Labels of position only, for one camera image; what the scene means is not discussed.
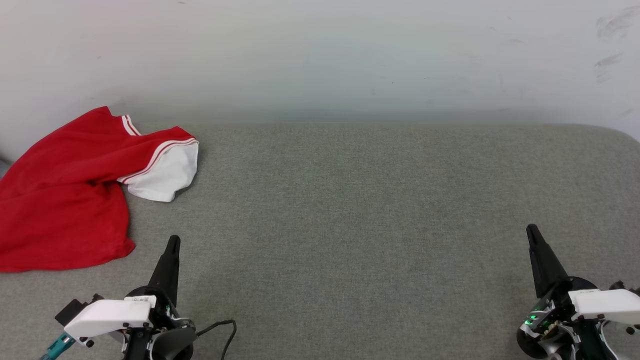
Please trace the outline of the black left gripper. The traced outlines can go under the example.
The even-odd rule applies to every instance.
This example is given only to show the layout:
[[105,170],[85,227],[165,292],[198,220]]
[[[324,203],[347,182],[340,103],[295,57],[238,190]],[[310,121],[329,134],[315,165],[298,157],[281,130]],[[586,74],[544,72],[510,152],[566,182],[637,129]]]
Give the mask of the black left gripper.
[[191,360],[197,339],[194,322],[179,315],[181,239],[171,235],[148,285],[128,293],[131,300],[153,301],[146,319],[123,330],[123,360]]

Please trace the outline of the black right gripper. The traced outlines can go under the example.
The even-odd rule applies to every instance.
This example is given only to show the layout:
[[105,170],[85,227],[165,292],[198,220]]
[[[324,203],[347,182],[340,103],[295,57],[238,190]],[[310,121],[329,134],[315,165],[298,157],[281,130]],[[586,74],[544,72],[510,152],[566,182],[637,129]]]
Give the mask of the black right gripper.
[[601,290],[568,276],[536,224],[526,226],[526,236],[538,301],[516,331],[519,348],[537,360],[609,360],[602,333],[606,317],[587,316],[575,303]]

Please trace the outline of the red t-shirt with white sleeves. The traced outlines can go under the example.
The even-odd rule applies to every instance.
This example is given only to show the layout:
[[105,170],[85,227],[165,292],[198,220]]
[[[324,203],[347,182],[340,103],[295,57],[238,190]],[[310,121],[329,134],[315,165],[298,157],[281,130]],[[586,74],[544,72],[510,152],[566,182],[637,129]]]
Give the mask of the red t-shirt with white sleeves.
[[142,134],[108,107],[36,142],[0,178],[0,272],[67,271],[129,255],[137,198],[172,202],[198,169],[199,141],[181,127]]

